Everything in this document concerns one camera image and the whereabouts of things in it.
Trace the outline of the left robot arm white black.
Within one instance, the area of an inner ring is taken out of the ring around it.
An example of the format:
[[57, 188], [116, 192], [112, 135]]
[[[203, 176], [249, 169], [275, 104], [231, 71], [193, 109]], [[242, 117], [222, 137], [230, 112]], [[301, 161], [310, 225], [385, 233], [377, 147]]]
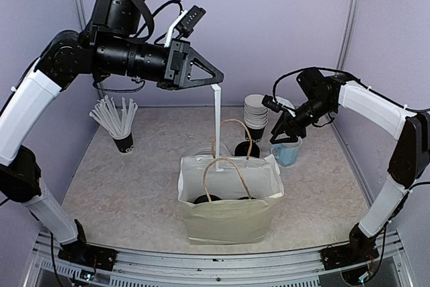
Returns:
[[96, 0], [92, 16], [81, 32], [58, 33], [28, 67], [1, 110], [1, 192], [22, 203], [79, 263], [87, 263], [94, 249], [81, 224], [70, 219], [41, 178], [35, 154], [23, 141], [42, 112], [79, 75], [96, 83], [111, 75], [135, 82], [153, 81], [158, 88], [180, 90], [219, 84], [224, 75], [188, 42], [204, 16], [192, 7], [171, 29], [164, 45], [138, 36], [143, 24], [149, 33], [154, 17], [145, 0]]

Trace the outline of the cream paper bag with handles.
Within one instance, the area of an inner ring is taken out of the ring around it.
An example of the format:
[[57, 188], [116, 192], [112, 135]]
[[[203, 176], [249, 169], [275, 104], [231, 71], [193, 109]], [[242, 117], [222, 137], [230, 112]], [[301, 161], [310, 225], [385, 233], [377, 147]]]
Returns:
[[[193, 203], [210, 194], [221, 200]], [[243, 196], [256, 199], [238, 200]], [[181, 159], [177, 199], [187, 237], [194, 245], [262, 241], [283, 196], [284, 185], [273, 155]]]

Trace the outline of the white paper straw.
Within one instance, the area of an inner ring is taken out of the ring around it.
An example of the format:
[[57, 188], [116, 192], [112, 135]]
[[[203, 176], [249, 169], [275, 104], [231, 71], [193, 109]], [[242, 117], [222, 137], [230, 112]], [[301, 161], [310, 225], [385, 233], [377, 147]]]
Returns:
[[220, 128], [221, 128], [221, 87], [218, 84], [211, 85], [214, 91], [214, 116], [215, 116], [215, 159], [220, 157]]

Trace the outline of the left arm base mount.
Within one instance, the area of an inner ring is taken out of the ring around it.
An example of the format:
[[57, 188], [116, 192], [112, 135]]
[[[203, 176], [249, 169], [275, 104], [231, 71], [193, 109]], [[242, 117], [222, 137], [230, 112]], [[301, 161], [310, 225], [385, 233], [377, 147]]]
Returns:
[[58, 258], [97, 270], [111, 272], [118, 252], [115, 249], [95, 245], [68, 244], [60, 248]]

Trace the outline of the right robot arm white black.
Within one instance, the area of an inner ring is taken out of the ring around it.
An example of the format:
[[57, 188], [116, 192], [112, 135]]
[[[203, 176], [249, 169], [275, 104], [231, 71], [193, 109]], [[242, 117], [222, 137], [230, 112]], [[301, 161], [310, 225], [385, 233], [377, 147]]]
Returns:
[[[305, 96], [305, 102], [296, 107], [277, 94], [281, 81], [291, 76], [296, 77]], [[305, 138], [309, 126], [317, 127], [323, 116], [332, 117], [339, 110], [362, 117], [391, 139], [386, 180], [368, 212], [351, 231], [352, 242], [343, 249], [347, 261], [359, 262], [370, 251], [369, 240], [392, 220], [429, 166], [429, 111], [399, 104], [365, 85], [359, 77], [326, 67], [306, 67], [280, 76], [262, 104], [280, 114], [271, 130], [273, 144]]]

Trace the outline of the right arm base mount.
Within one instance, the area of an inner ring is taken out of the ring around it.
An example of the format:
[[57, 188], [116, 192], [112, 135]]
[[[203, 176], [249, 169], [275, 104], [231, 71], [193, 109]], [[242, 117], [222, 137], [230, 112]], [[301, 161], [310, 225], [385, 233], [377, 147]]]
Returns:
[[379, 252], [376, 247], [360, 252], [354, 250], [349, 244], [344, 244], [326, 247], [320, 251], [320, 255], [324, 269], [333, 270], [377, 259]]

